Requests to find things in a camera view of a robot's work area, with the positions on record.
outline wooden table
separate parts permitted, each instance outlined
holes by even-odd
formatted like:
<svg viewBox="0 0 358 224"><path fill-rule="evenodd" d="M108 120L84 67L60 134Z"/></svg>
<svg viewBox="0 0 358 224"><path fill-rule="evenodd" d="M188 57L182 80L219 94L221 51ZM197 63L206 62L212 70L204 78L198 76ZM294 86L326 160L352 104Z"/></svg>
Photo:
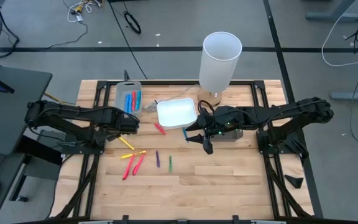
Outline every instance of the wooden table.
<svg viewBox="0 0 358 224"><path fill-rule="evenodd" d="M77 105L93 107L96 83L97 80L81 82ZM142 103L146 105L153 100L168 99L187 87L144 85ZM270 105L286 103L280 80L265 80L265 87ZM190 97L197 103L197 91L198 87L194 87L179 98ZM114 106L114 88L109 99L109 105ZM253 106L249 86L230 86L224 92L221 105ZM273 218L264 160L258 150L255 131L246 131L236 142L214 142L214 154L207 155L202 145L187 143L181 129L168 130L167 135L160 134L154 127L154 123L158 122L156 112L143 111L140 121L138 134L123 136L136 151L147 150L138 174L122 180L129 160L119 157L132 151L118 140L109 142L100 157L92 220L120 220L123 215L129 215L131 220L230 220L233 215L245 220ZM274 125L284 122L287 121L276 121ZM188 132L189 136L197 134ZM161 168L156 167L156 150L160 154ZM169 156L172 156L172 173L168 171ZM75 192L82 157L73 156L63 165L52 216L63 208ZM280 158L284 174L304 177L298 156L282 154ZM313 214L306 181L301 189L295 189L287 181L286 186L297 202ZM276 194L280 214L284 215L277 188ZM85 200L82 204L81 211L84 211Z"/></svg>

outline black desk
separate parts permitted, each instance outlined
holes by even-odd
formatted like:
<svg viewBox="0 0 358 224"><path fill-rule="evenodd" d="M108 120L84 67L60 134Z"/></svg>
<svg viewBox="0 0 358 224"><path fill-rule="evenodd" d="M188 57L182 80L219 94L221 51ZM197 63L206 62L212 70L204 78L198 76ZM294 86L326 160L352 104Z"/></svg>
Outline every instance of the black desk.
<svg viewBox="0 0 358 224"><path fill-rule="evenodd" d="M29 156L15 152L18 147L23 147L27 103L42 98L51 78L50 73L0 67L0 81L15 89L13 94L0 93L0 208L22 163Z"/></svg>

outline white container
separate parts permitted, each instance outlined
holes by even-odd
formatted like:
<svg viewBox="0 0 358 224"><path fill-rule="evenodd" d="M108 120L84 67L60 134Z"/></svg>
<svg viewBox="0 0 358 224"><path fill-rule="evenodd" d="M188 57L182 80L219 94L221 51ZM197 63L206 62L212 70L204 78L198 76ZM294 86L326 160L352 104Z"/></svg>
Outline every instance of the white container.
<svg viewBox="0 0 358 224"><path fill-rule="evenodd" d="M207 36L201 56L200 85L211 93L220 93L230 84L242 51L241 41L228 32Z"/></svg>
<svg viewBox="0 0 358 224"><path fill-rule="evenodd" d="M185 128L197 120L191 98L163 101L157 104L158 122L166 129Z"/></svg>

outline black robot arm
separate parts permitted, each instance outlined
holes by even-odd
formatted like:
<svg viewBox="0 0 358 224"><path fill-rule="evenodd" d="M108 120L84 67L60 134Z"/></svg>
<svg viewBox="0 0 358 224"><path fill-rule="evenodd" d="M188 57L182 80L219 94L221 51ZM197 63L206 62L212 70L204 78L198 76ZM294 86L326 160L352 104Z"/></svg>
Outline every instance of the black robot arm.
<svg viewBox="0 0 358 224"><path fill-rule="evenodd" d="M50 126L67 133L66 139L80 142L85 149L78 148L77 153L80 154L94 154L92 148L98 148L95 152L99 154L103 151L106 139L112 141L122 134L136 134L139 128L139 120L135 116L115 107L91 109L46 100L29 103L27 107L25 122L29 128ZM88 121L89 126L81 127L66 119Z"/></svg>
<svg viewBox="0 0 358 224"><path fill-rule="evenodd" d="M187 141L203 144L207 154L213 153L211 136L225 134L237 129L255 130L261 129L271 121L292 118L289 122L280 127L271 127L267 130L268 141L272 145L280 144L291 133L299 131L311 123L327 123L334 113L330 104L317 97L289 103L286 105L264 108L261 106L219 106L212 114L201 106L205 101L200 101L198 110L200 115L197 121L186 131L204 130L204 136L197 135L189 137Z"/></svg>

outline green marker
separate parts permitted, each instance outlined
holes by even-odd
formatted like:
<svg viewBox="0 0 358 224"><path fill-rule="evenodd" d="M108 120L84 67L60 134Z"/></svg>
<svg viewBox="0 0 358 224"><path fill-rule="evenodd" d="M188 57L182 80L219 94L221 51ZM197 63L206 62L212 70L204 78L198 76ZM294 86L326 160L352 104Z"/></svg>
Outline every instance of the green marker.
<svg viewBox="0 0 358 224"><path fill-rule="evenodd" d="M169 172L172 172L172 156L169 156Z"/></svg>

